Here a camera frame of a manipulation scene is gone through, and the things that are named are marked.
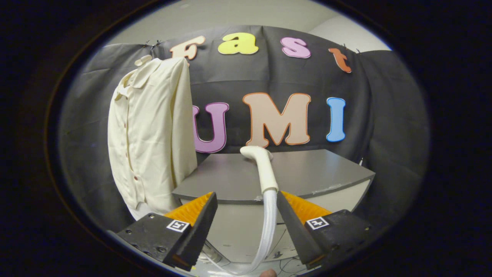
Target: letter i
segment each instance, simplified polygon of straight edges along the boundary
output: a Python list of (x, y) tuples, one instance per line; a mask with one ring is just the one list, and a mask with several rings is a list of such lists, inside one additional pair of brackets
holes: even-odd
[(326, 140), (330, 142), (341, 141), (345, 138), (343, 132), (343, 107), (345, 100), (342, 98), (330, 97), (326, 100), (331, 110), (330, 132), (326, 136)]

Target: letter m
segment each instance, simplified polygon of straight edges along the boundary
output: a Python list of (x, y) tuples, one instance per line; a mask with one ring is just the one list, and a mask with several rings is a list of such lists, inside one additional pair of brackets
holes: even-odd
[(289, 97), (283, 112), (280, 113), (270, 95), (266, 93), (250, 93), (243, 97), (251, 114), (251, 139), (246, 145), (267, 147), (264, 130), (267, 129), (275, 145), (282, 142), (287, 129), (289, 135), (285, 143), (289, 145), (309, 142), (308, 135), (308, 104), (311, 97), (303, 93), (294, 93)]

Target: hose nozzle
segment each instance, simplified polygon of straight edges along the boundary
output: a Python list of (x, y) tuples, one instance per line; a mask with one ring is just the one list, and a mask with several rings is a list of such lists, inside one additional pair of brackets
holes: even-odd
[(270, 160), (273, 155), (266, 149), (260, 146), (244, 146), (240, 152), (248, 159), (256, 161), (258, 166), (258, 174), (260, 176), (261, 193), (265, 193), (267, 189), (273, 188), (278, 192), (277, 181), (275, 180), (274, 171)]

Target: orange letter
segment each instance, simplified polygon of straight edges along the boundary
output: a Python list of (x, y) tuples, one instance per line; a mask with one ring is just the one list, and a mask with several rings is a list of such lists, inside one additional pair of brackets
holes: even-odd
[(171, 52), (173, 53), (173, 58), (176, 57), (188, 57), (189, 60), (193, 60), (196, 56), (197, 44), (203, 44), (205, 42), (204, 36), (198, 36), (194, 39), (190, 39), (181, 44), (175, 45), (171, 48)]
[(270, 95), (262, 92), (246, 94), (243, 102), (251, 113), (251, 139), (246, 145), (267, 147), (264, 128), (267, 128), (275, 145), (279, 145), (289, 129), (285, 139), (288, 145), (308, 143), (308, 104), (311, 97), (304, 93), (294, 93), (289, 97), (282, 114), (278, 111)]
[(337, 62), (337, 65), (341, 70), (343, 70), (347, 73), (352, 72), (352, 69), (345, 64), (345, 60), (347, 59), (347, 57), (345, 55), (343, 55), (340, 52), (340, 50), (338, 50), (336, 48), (330, 48), (330, 49), (328, 49), (328, 51), (330, 53), (333, 53), (333, 56), (335, 57), (335, 61)]

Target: foam letter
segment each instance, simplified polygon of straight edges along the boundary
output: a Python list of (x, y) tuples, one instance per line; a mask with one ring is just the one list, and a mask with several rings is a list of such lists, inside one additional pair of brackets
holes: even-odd
[(229, 104), (217, 102), (205, 106), (205, 110), (212, 117), (212, 127), (214, 129), (214, 139), (211, 141), (201, 140), (198, 136), (196, 127), (196, 115), (200, 111), (197, 106), (193, 106), (193, 127), (195, 128), (195, 150), (201, 153), (215, 153), (221, 151), (227, 140), (225, 133), (225, 112), (229, 110)]
[(308, 104), (311, 97), (303, 93), (294, 93), (289, 97), (282, 114), (278, 111), (270, 95), (250, 93), (243, 97), (251, 114), (251, 139), (246, 145), (267, 147), (264, 128), (267, 129), (275, 145), (279, 145), (289, 128), (285, 139), (288, 145), (308, 143)]
[(222, 38), (223, 42), (218, 46), (220, 54), (254, 54), (258, 51), (258, 47), (254, 45), (256, 38), (248, 33), (234, 33), (226, 35)]
[(188, 57), (189, 60), (193, 60), (197, 52), (197, 44), (203, 44), (205, 42), (204, 36), (197, 36), (194, 39), (190, 39), (181, 44), (175, 45), (171, 48), (171, 53), (173, 53), (173, 58), (177, 57)]
[(300, 38), (284, 37), (280, 43), (285, 46), (282, 52), (289, 57), (307, 59), (311, 56), (309, 49), (304, 47), (307, 44)]
[(345, 138), (345, 133), (343, 132), (343, 107), (345, 107), (345, 100), (330, 97), (326, 100), (326, 103), (331, 108), (331, 127), (326, 140), (330, 142), (343, 140)]
[(343, 70), (347, 73), (352, 72), (352, 69), (345, 64), (345, 60), (347, 59), (347, 56), (343, 55), (340, 52), (340, 50), (338, 50), (336, 48), (330, 48), (330, 49), (328, 49), (328, 51), (330, 53), (333, 53), (333, 56), (335, 57), (335, 61), (337, 62), (337, 65), (341, 70)]

